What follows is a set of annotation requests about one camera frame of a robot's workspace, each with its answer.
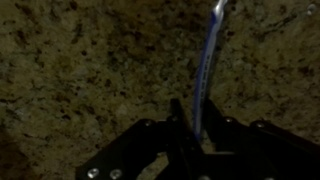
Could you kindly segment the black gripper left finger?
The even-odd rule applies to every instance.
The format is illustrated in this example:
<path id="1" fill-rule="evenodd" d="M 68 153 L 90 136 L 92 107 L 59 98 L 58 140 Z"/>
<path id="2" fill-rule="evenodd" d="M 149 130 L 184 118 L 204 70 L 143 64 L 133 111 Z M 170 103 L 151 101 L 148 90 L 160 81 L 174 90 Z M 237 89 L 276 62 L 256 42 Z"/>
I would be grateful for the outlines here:
<path id="1" fill-rule="evenodd" d="M 203 150 L 185 118 L 185 113 L 178 99 L 170 100 L 170 110 L 169 165 L 173 168 L 176 177 L 182 180 L 197 180 L 199 158 L 203 155 Z"/>

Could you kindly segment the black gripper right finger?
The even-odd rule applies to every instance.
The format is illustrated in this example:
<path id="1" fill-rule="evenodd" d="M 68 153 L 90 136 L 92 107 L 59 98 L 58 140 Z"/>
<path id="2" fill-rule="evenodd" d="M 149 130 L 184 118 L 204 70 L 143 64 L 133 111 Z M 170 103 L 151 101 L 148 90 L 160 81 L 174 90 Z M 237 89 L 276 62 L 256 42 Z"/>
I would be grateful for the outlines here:
<path id="1" fill-rule="evenodd" d="M 239 155 L 237 123 L 231 118 L 225 118 L 209 99 L 204 102 L 202 123 L 210 141 L 214 144 L 215 155 Z"/>

